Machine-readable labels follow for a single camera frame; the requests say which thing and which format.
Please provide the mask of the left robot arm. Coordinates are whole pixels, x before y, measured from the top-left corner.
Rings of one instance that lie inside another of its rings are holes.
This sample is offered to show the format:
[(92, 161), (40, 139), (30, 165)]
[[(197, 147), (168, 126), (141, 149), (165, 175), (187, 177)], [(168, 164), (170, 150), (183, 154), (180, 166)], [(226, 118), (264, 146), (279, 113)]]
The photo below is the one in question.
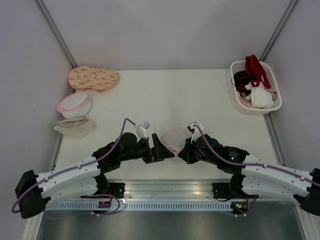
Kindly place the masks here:
[(133, 133), (126, 132), (69, 167), (38, 174), (33, 170), (24, 172), (15, 187), (17, 200), (11, 211), (28, 219), (60, 201), (106, 197), (110, 185), (105, 174), (118, 169), (122, 162), (141, 159), (151, 164), (174, 157), (157, 134), (151, 136), (153, 147), (148, 137), (137, 139)]

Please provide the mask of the aluminium corner post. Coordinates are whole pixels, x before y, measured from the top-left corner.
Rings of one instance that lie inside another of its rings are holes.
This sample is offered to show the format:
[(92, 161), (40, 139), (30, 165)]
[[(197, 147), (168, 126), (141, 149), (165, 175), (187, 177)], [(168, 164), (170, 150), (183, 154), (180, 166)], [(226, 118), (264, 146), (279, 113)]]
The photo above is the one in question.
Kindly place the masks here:
[(300, 0), (290, 0), (284, 13), (282, 14), (278, 24), (276, 25), (266, 47), (264, 48), (259, 60), (264, 62), (269, 53), (271, 52), (273, 46), (275, 45), (277, 39), (279, 38), (282, 30), (285, 28), (287, 22), (289, 21), (291, 15), (293, 14), (293, 12), (295, 11), (296, 7), (298, 6), (298, 4), (300, 3)]
[(46, 24), (48, 25), (50, 31), (52, 32), (55, 40), (57, 41), (59, 47), (62, 50), (67, 62), (73, 68), (76, 68), (78, 65), (70, 52), (61, 32), (59, 31), (49, 9), (47, 8), (44, 0), (34, 0), (35, 5), (37, 6), (40, 14), (42, 15), (43, 19), (45, 20)]

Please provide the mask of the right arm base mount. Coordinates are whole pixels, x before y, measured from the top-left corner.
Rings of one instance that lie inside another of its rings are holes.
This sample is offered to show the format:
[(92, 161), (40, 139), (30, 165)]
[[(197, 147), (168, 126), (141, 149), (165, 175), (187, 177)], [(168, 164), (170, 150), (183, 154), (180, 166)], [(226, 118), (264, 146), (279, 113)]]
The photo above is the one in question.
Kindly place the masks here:
[(246, 194), (241, 189), (231, 189), (228, 182), (215, 182), (212, 183), (211, 196), (220, 202), (226, 202), (233, 199), (254, 199), (255, 195)]

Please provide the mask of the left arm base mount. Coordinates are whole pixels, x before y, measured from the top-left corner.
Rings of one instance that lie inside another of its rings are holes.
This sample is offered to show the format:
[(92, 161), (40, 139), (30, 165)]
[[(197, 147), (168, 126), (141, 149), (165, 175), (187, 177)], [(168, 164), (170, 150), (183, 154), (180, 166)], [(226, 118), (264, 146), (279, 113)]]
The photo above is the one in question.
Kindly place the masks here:
[(125, 186), (124, 182), (110, 182), (109, 185), (105, 188), (98, 189), (95, 193), (91, 195), (83, 195), (80, 196), (82, 199), (92, 199), (92, 198), (102, 198), (102, 196), (98, 195), (112, 195), (118, 199), (122, 199), (125, 193)]

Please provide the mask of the black bra in basket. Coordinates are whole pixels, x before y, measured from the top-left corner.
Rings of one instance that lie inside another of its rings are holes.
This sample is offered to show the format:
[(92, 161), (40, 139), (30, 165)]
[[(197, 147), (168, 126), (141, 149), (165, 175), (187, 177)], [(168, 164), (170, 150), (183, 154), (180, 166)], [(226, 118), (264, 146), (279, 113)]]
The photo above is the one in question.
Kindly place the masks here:
[(253, 80), (251, 76), (249, 76), (245, 70), (236, 72), (233, 75), (234, 85), (237, 91), (240, 94), (244, 94), (245, 97), (247, 97), (251, 90), (248, 90), (246, 86)]

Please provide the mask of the red bra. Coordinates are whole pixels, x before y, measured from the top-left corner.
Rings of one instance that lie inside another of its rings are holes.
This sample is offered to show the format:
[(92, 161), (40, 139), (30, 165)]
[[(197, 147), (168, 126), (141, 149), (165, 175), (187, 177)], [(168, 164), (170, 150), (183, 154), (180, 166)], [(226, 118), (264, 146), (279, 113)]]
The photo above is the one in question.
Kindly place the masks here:
[[(277, 92), (270, 91), (271, 84), (267, 77), (266, 71), (260, 64), (260, 61), (255, 55), (250, 55), (245, 57), (245, 69), (244, 71), (253, 78), (250, 84), (253, 87), (258, 87), (260, 84), (263, 85), (264, 89), (272, 93), (273, 100), (277, 99)], [(234, 77), (231, 79), (231, 83), (235, 86)]]

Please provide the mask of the right aluminium corner post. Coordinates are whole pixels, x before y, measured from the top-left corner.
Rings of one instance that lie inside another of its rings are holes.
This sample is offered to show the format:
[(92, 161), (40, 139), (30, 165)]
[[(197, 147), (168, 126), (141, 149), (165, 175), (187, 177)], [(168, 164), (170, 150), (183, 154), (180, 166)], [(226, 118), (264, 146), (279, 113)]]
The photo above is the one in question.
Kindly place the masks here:
[(264, 48), (259, 60), (264, 62), (269, 53), (271, 52), (273, 46), (275, 45), (277, 39), (279, 38), (282, 30), (285, 28), (287, 22), (289, 21), (291, 15), (293, 14), (293, 12), (295, 11), (296, 7), (298, 6), (298, 4), (300, 3), (300, 0), (290, 0), (284, 13), (282, 14), (278, 24), (276, 25), (266, 47)]

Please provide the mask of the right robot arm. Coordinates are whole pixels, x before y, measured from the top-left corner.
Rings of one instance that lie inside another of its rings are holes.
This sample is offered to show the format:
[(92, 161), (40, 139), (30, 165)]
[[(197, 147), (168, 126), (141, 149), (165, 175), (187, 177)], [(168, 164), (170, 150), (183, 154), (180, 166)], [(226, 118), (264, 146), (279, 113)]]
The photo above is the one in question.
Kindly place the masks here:
[(282, 199), (309, 214), (320, 214), (319, 168), (305, 171), (272, 164), (246, 150), (224, 146), (207, 134), (195, 141), (188, 138), (178, 157), (187, 164), (207, 162), (231, 174), (228, 192), (235, 198), (246, 194)]

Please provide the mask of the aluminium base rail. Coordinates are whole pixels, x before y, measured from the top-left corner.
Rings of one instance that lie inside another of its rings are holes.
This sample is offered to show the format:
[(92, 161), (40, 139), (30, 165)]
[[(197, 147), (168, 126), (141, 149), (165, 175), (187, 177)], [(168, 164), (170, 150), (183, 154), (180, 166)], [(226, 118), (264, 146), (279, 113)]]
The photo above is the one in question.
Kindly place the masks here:
[[(83, 177), (66, 182), (50, 179), (32, 190), (39, 192), (47, 204), (79, 199), (80, 196), (94, 194), (109, 183), (125, 183), (123, 199), (133, 201), (193, 201), (211, 199), (212, 183), (227, 183), (226, 180), (198, 179), (145, 179), (111, 180), (104, 175)], [(108, 198), (109, 194), (99, 194), (97, 199)]]

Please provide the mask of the small white mesh laundry bag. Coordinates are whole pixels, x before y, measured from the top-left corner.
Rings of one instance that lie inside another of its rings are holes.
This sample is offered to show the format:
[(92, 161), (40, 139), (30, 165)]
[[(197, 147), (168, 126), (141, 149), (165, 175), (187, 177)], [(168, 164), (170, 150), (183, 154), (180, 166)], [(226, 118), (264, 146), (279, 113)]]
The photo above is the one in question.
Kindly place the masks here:
[(85, 116), (92, 108), (93, 103), (86, 92), (75, 92), (65, 97), (56, 107), (56, 110), (65, 118)]

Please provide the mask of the white bra in basket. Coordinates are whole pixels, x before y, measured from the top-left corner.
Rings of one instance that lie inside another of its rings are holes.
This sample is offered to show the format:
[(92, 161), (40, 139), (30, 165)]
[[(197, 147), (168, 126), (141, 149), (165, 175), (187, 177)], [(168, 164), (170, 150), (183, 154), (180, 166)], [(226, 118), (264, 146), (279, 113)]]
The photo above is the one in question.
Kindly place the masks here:
[(273, 106), (273, 95), (271, 92), (265, 90), (262, 84), (258, 87), (254, 87), (249, 83), (245, 87), (248, 90), (251, 90), (251, 93), (246, 96), (245, 99), (251, 101), (253, 107), (269, 109)]

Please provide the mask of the peach floral bra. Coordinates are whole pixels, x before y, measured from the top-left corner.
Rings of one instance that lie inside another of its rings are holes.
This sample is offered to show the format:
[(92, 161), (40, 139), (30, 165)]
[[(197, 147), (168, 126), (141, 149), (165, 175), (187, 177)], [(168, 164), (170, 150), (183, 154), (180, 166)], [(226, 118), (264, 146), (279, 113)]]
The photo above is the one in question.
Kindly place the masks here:
[(69, 85), (77, 92), (94, 90), (101, 93), (113, 87), (119, 79), (120, 74), (114, 69), (88, 65), (74, 68), (67, 76)]

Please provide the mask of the left aluminium corner post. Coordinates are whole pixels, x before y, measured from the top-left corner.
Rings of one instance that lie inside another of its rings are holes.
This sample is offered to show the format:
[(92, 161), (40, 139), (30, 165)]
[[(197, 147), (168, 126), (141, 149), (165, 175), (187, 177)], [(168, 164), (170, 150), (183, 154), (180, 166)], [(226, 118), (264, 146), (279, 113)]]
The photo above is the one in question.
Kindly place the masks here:
[(37, 6), (40, 14), (42, 15), (43, 19), (45, 20), (46, 24), (48, 25), (50, 31), (52, 32), (55, 40), (57, 41), (59, 47), (62, 50), (67, 62), (73, 68), (76, 68), (78, 65), (70, 52), (61, 32), (59, 31), (49, 9), (47, 8), (44, 0), (34, 0), (35, 5)]

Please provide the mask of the white mesh laundry bag pink zipper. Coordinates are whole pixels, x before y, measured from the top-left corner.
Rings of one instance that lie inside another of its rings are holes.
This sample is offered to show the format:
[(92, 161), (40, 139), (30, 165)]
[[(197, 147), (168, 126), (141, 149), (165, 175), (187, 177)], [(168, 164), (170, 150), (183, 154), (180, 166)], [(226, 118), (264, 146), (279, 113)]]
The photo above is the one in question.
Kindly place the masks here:
[(176, 128), (167, 133), (164, 143), (170, 151), (178, 154), (185, 147), (185, 141), (189, 137), (190, 132), (186, 128)]

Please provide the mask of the pink garment in basket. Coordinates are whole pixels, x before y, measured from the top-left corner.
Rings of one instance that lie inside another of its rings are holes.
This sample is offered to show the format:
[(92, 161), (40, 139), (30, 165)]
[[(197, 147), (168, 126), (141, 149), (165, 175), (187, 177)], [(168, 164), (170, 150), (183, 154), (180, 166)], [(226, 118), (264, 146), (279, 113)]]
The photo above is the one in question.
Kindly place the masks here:
[(238, 99), (241, 102), (242, 105), (248, 107), (248, 108), (254, 108), (252, 105), (252, 102), (249, 100), (246, 100), (246, 94), (244, 92), (237, 92)]

